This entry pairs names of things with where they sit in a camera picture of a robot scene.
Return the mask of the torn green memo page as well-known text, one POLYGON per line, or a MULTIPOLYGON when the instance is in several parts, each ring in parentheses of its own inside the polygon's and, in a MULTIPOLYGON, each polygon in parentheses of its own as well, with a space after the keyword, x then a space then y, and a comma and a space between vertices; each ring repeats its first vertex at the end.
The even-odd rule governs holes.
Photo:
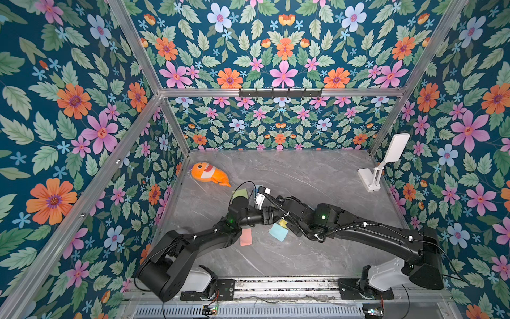
POLYGON ((248 191, 246 189, 239 189, 233 192, 232 194, 232 200, 236 198, 249 198, 248 191))

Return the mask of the large blue memo pad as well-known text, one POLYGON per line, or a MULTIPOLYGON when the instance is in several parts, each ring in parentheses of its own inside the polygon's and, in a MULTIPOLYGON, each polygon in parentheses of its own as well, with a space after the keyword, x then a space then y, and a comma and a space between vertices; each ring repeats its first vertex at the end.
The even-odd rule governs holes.
POLYGON ((269 234, 281 243, 285 241, 288 233, 289 230, 278 223, 273 224, 269 230, 269 234))

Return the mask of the torn pink memo page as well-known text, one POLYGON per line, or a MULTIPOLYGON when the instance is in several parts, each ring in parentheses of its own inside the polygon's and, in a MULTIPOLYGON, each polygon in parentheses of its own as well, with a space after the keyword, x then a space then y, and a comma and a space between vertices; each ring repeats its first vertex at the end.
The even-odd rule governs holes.
POLYGON ((252 245, 252 230, 251 228, 245 228, 242 230, 241 236, 240 236, 240 246, 250 246, 252 245))

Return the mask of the yellow memo pad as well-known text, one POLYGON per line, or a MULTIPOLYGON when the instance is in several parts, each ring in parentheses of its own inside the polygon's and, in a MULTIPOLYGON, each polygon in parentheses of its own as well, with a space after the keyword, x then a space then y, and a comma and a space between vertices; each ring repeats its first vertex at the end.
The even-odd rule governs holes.
POLYGON ((278 225, 279 225, 280 227, 282 227, 283 229, 288 230, 288 228, 287 228, 287 222, 286 222, 286 221, 284 221, 283 219, 280 219, 280 220, 278 221, 278 225))

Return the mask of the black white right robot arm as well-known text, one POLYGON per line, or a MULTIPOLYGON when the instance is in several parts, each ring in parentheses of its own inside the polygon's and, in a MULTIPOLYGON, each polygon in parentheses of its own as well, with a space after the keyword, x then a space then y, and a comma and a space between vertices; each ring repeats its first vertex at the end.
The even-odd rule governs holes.
POLYGON ((440 246, 433 230, 392 227, 325 203, 312 209, 293 196, 267 195, 266 199, 274 214, 285 219, 297 236, 318 243, 330 239, 354 241, 394 256, 389 262, 363 267, 353 291, 373 296, 409 283, 432 291, 444 288, 440 246))

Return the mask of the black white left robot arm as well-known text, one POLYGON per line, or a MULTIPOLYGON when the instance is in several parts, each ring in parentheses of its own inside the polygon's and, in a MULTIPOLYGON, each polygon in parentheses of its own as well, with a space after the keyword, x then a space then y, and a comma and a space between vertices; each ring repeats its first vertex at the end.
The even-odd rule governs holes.
POLYGON ((235 244, 243 229, 276 223, 285 213, 283 200, 264 194, 269 206, 257 208, 245 197, 234 198, 226 216, 210 229, 194 234, 167 232, 139 266, 135 282, 167 302, 182 290, 196 259, 235 244))

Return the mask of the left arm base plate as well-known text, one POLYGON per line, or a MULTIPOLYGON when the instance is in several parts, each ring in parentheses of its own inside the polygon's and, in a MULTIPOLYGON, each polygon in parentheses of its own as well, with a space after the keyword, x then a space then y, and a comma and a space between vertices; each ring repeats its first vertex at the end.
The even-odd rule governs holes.
POLYGON ((183 291, 180 301, 232 301, 235 293, 235 280, 213 279, 202 291, 183 291))

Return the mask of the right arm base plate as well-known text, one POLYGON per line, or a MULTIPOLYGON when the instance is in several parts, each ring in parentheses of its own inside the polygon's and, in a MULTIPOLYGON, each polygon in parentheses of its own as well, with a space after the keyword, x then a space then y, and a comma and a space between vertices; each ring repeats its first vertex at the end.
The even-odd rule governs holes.
POLYGON ((379 291, 363 279, 338 279, 339 293, 342 300, 394 300, 393 290, 379 291))

